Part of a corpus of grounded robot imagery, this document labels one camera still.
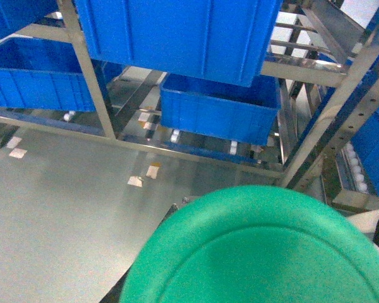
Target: metal post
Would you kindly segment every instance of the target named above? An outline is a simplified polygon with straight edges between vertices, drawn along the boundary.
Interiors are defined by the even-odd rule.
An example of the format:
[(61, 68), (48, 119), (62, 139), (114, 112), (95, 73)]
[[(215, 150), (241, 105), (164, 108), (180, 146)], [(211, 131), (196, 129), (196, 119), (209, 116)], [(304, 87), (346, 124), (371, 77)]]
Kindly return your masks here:
[(116, 130), (114, 128), (115, 123), (112, 121), (114, 118), (111, 101), (107, 95), (107, 88), (101, 87), (101, 85), (105, 86), (105, 83), (97, 80), (90, 55), (88, 54), (84, 35), (78, 21), (76, 8), (73, 5), (72, 0), (57, 0), (57, 4), (62, 12), (67, 33), (70, 37), (73, 48), (75, 49), (77, 59), (87, 82), (88, 90), (90, 91), (95, 109), (99, 115), (104, 133), (108, 138), (116, 139)]
[(301, 176), (296, 176), (296, 174), (303, 165), (310, 166), (308, 162), (306, 162), (306, 159), (312, 154), (312, 151), (315, 149), (320, 138), (326, 131), (328, 131), (334, 118), (337, 117), (337, 114), (343, 105), (347, 102), (357, 86), (359, 86), (363, 77), (372, 67), (378, 56), (379, 24), (372, 31), (371, 35), (368, 36), (361, 52), (358, 54), (357, 58), (355, 58), (353, 65), (349, 69), (347, 77), (342, 81), (341, 86), (336, 89), (335, 93), (328, 101), (328, 104), (312, 125), (307, 136), (295, 146), (286, 163), (285, 174), (277, 185), (287, 187), (294, 177), (300, 179)]

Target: metal rail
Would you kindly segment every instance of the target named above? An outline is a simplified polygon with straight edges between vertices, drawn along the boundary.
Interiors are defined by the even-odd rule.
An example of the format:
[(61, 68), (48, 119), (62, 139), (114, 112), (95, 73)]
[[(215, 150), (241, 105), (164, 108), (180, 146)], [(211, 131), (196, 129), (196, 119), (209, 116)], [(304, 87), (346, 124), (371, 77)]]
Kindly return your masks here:
[[(286, 163), (284, 177), (277, 183), (279, 186), (289, 186), (293, 188), (303, 177), (304, 174), (302, 174), (301, 171), (305, 170), (306, 166), (308, 167), (306, 170), (310, 170), (312, 175), (317, 175), (317, 172), (320, 171), (321, 163), (318, 163), (317, 160), (312, 166), (308, 157), (312, 156), (317, 143), (326, 131), (328, 131), (331, 123), (337, 117), (341, 108), (349, 100), (349, 97), (355, 89), (360, 86), (364, 76), (378, 57), (379, 24), (372, 31), (371, 35), (368, 36), (367, 42), (364, 44), (361, 52), (359, 52), (357, 58), (355, 58), (354, 63), (350, 67), (347, 77), (342, 81), (338, 89), (336, 89), (321, 114), (316, 118), (314, 123), (312, 123), (310, 129), (308, 129), (308, 134), (295, 146)], [(369, 115), (366, 114), (361, 117), (361, 122), (364, 123), (369, 118)]]

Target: paper scrap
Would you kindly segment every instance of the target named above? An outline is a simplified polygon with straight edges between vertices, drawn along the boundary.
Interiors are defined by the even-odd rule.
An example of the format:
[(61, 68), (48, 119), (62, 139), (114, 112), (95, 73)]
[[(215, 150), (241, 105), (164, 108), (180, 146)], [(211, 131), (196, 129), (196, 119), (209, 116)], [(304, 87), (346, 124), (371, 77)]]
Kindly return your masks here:
[(22, 150), (21, 148), (14, 148), (9, 154), (9, 156), (17, 159), (22, 159), (26, 153), (26, 150)]
[(268, 137), (267, 146), (275, 146), (275, 140), (273, 137)]
[(8, 141), (6, 147), (13, 149), (19, 144), (19, 142), (21, 142), (21, 140), (22, 139), (19, 137), (12, 137), (12, 139)]
[(149, 166), (149, 169), (147, 170), (146, 177), (150, 177), (152, 179), (157, 178), (157, 172), (159, 171), (159, 166)]
[(157, 126), (159, 125), (155, 123), (146, 122), (143, 128), (148, 129), (149, 131), (155, 131), (157, 129)]
[(142, 112), (140, 115), (139, 115), (139, 121), (142, 121), (142, 122), (147, 122), (150, 118), (150, 114), (148, 114), (147, 112)]
[(238, 152), (238, 148), (237, 147), (233, 147), (233, 146), (230, 147), (230, 152), (229, 153), (231, 155), (235, 155), (237, 152)]
[(138, 175), (132, 175), (128, 180), (128, 185), (142, 187), (143, 180)]

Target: metal bar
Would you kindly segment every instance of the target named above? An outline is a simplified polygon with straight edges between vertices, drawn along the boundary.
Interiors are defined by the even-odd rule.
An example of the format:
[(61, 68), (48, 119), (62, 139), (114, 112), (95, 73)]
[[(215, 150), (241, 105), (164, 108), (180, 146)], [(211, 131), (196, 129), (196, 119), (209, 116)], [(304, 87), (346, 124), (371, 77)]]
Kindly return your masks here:
[(56, 134), (66, 134), (78, 136), (86, 134), (89, 136), (103, 136), (103, 130), (91, 126), (83, 126), (75, 123), (67, 123), (43, 117), (21, 114), (19, 112), (9, 112), (0, 110), (0, 123), (11, 124), (14, 126), (25, 126), (39, 131), (47, 131)]
[(290, 28), (292, 30), (299, 30), (299, 31), (306, 31), (306, 32), (313, 32), (313, 33), (317, 33), (317, 31), (313, 28), (313, 27), (304, 27), (302, 25), (298, 25), (298, 24), (288, 24), (288, 23), (281, 23), (281, 22), (277, 22), (275, 24), (276, 27), (282, 27), (282, 28)]
[(267, 54), (261, 74), (325, 86), (338, 87), (348, 67), (325, 61)]
[(125, 105), (118, 110), (115, 116), (117, 116), (118, 121), (121, 124), (121, 129), (124, 129), (126, 125), (128, 125), (129, 121), (139, 109), (139, 106), (150, 93), (162, 73), (163, 72), (161, 71), (151, 71), (132, 96), (130, 96)]
[[(299, 16), (299, 21), (301, 22), (302, 26), (304, 27), (313, 27), (309, 19), (305, 16)], [(319, 46), (319, 47), (324, 47), (328, 48), (322, 37), (318, 33), (313, 33), (313, 32), (306, 32), (310, 38), (310, 44)]]
[[(317, 59), (317, 56), (317, 52), (307, 52), (306, 54), (307, 59)], [(289, 90), (289, 97), (295, 100), (298, 97), (304, 84), (304, 82), (294, 81), (291, 89)]]
[(364, 29), (328, 0), (314, 0), (303, 9), (339, 63), (345, 63)]
[(18, 127), (12, 125), (0, 125), (0, 148), (13, 137)]
[(354, 63), (349, 69), (349, 73), (341, 86), (336, 89), (327, 105), (318, 116), (318, 119), (311, 126), (305, 138), (299, 142), (286, 163), (286, 171), (284, 177), (277, 183), (282, 187), (287, 187), (290, 182), (296, 178), (300, 168), (304, 165), (306, 159), (311, 155), (320, 138), (327, 131), (334, 118), (337, 116), (343, 105), (347, 102), (353, 91), (359, 86), (364, 75), (372, 67), (373, 63), (379, 56), (379, 24), (370, 35), (367, 43), (363, 46)]
[(318, 86), (316, 84), (306, 83), (304, 84), (304, 87), (306, 89), (306, 95), (308, 97), (310, 113), (313, 115), (322, 102), (322, 96), (320, 95)]
[(233, 167), (241, 171), (260, 174), (274, 179), (278, 179), (282, 175), (282, 166), (278, 163), (258, 163), (258, 160), (230, 155), (228, 153), (178, 145), (171, 142), (148, 140), (136, 136), (123, 136), (118, 142), (125, 147), (141, 150), (143, 152), (146, 151), (183, 160)]
[(16, 33), (18, 35), (70, 43), (67, 29), (60, 27), (50, 27), (33, 23)]
[[(296, 25), (296, 26), (300, 26), (301, 24), (302, 24), (302, 23), (300, 22), (299, 18), (296, 17), (296, 19), (295, 19), (295, 25)], [(295, 29), (292, 31), (291, 36), (289, 37), (289, 42), (290, 42), (290, 43), (296, 43), (296, 42), (298, 41), (298, 39), (299, 39), (300, 34), (301, 34), (300, 29), (295, 28)], [(294, 49), (293, 49), (292, 47), (287, 47), (287, 48), (285, 49), (284, 55), (286, 55), (286, 56), (291, 56), (292, 53), (293, 53), (293, 50), (294, 50)]]
[(333, 135), (324, 136), (317, 144), (317, 149), (320, 153), (315, 161), (306, 171), (302, 170), (299, 172), (299, 174), (302, 174), (303, 176), (297, 182), (294, 180), (289, 185), (297, 190), (301, 188), (302, 185), (306, 185), (306, 181), (311, 179), (311, 175), (313, 175), (312, 172), (320, 165), (320, 162), (324, 158), (332, 157), (338, 153), (378, 107), (379, 79), (359, 101), (356, 107), (353, 107), (352, 109), (347, 107), (346, 109), (341, 110), (342, 114), (340, 117), (332, 121), (332, 127), (327, 133)]
[(282, 165), (278, 163), (261, 162), (246, 157), (228, 155), (227, 153), (219, 153), (201, 148), (194, 148), (192, 146), (177, 145), (171, 142), (162, 142), (136, 136), (122, 136), (119, 140), (113, 140), (102, 136), (103, 132), (98, 128), (12, 113), (5, 110), (0, 110), (0, 123), (28, 127), (30, 129), (46, 131), (49, 133), (74, 136), (83, 140), (91, 140), (102, 144), (131, 148), (142, 152), (155, 153), (183, 160), (237, 168), (245, 172), (265, 175), (273, 179), (278, 179), (282, 175)]
[(322, 52), (324, 54), (331, 55), (331, 52), (328, 49), (325, 49), (319, 46), (314, 46), (314, 45), (299, 44), (299, 43), (292, 43), (292, 42), (279, 41), (279, 40), (271, 40), (271, 45), (284, 46), (291, 50), (305, 49), (307, 51), (316, 51), (316, 52)]
[(152, 109), (138, 109), (140, 112), (147, 112), (148, 114), (152, 114), (155, 116), (161, 116), (161, 110), (152, 110)]
[(277, 119), (282, 163), (285, 163), (293, 146), (297, 142), (297, 138), (294, 132), (291, 101), (289, 100), (286, 81), (283, 79), (279, 81), (281, 109), (278, 111)]
[(379, 209), (379, 197), (374, 194), (360, 193), (344, 187), (340, 168), (334, 157), (325, 161), (323, 179), (327, 203), (337, 209), (361, 213)]
[(94, 102), (95, 109), (99, 115), (101, 125), (108, 138), (116, 138), (115, 120), (113, 120), (112, 106), (107, 94), (104, 81), (99, 81), (95, 74), (93, 64), (88, 54), (87, 45), (81, 31), (76, 14), (76, 8), (72, 0), (57, 0), (60, 11), (68, 29), (70, 41), (75, 49), (77, 59), (81, 66), (88, 90)]
[(284, 0), (284, 3), (286, 4), (294, 4), (301, 7), (307, 7), (311, 5), (311, 2), (313, 0)]

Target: white object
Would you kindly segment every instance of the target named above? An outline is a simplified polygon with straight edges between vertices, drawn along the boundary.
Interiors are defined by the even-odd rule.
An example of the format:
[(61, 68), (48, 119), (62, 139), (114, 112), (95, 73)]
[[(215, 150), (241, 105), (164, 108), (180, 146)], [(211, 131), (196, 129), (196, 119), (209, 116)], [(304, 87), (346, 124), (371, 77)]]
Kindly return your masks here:
[(366, 213), (358, 213), (347, 218), (362, 233), (368, 234), (375, 232), (376, 225), (379, 220), (379, 210), (367, 211)]
[(150, 118), (150, 114), (148, 114), (147, 112), (142, 112), (140, 115), (139, 115), (139, 119), (138, 121), (141, 121), (141, 122), (147, 122)]
[(360, 166), (354, 166), (354, 167), (352, 168), (352, 172), (353, 172), (354, 174), (360, 174), (360, 173), (362, 172), (362, 168), (361, 168)]
[[(347, 217), (350, 223), (355, 225), (364, 234), (373, 233), (376, 230), (376, 225), (379, 221), (379, 210), (367, 211), (366, 213), (358, 213)], [(379, 252), (379, 247), (374, 244), (374, 247)]]
[(260, 145), (252, 145), (250, 149), (255, 153), (261, 153), (263, 151)]
[(148, 129), (149, 131), (155, 131), (157, 129), (157, 126), (159, 125), (155, 123), (146, 122), (143, 128)]
[(128, 185), (133, 185), (137, 187), (143, 186), (143, 180), (138, 175), (132, 175), (128, 180)]
[(152, 178), (152, 179), (156, 179), (157, 178), (157, 172), (159, 171), (159, 168), (158, 166), (149, 166), (149, 169), (147, 170), (147, 173), (146, 173), (146, 177), (149, 177), (149, 178)]
[(230, 144), (230, 154), (235, 155), (238, 152), (238, 143), (237, 141), (232, 141)]
[(173, 130), (172, 134), (171, 134), (170, 141), (173, 142), (173, 143), (177, 143), (178, 136), (179, 136), (179, 130), (178, 129)]
[(22, 150), (21, 148), (14, 148), (9, 154), (9, 156), (17, 159), (22, 159), (26, 153), (26, 150)]
[(352, 158), (349, 161), (350, 161), (352, 166), (357, 166), (359, 163), (357, 158)]
[(354, 174), (354, 179), (356, 182), (363, 182), (364, 181), (364, 175), (363, 174)]
[(353, 147), (353, 145), (351, 143), (347, 143), (346, 148), (347, 148), (348, 151), (350, 151), (350, 150), (353, 151), (354, 150), (354, 147)]
[(63, 120), (65, 120), (66, 122), (70, 122), (75, 115), (76, 112), (74, 110), (71, 110), (63, 116)]
[(356, 158), (356, 152), (354, 152), (354, 150), (348, 150), (348, 157), (349, 158)]
[(359, 182), (356, 186), (358, 191), (366, 193), (368, 191), (368, 185), (365, 182)]
[(8, 141), (6, 147), (7, 148), (15, 148), (20, 142), (21, 142), (21, 138), (19, 137), (12, 137), (12, 139), (10, 141)]

